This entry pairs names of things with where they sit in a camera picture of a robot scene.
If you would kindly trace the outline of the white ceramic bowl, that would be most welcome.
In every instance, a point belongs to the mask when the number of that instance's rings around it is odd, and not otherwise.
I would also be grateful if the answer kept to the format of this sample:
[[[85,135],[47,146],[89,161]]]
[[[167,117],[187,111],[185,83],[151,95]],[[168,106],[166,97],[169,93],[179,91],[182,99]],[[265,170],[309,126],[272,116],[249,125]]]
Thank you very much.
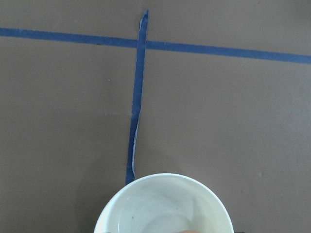
[[[101,212],[96,233],[232,233],[220,199],[190,177],[160,173],[118,191]]]

